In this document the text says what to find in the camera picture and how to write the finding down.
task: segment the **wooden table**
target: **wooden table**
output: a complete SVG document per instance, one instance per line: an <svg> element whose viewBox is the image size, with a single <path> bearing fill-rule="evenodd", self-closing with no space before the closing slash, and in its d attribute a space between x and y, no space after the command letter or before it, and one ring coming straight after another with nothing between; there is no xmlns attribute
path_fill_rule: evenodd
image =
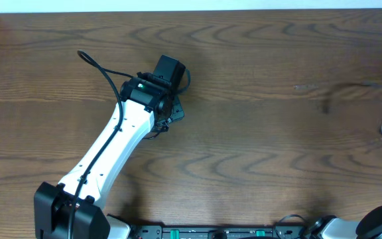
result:
<svg viewBox="0 0 382 239"><path fill-rule="evenodd" d="M192 75L185 118L139 144L105 213L268 224L382 205L382 91L337 87L382 84L382 10L0 14L0 238L34 237L34 192L112 114L78 49L131 74L167 54Z"/></svg>

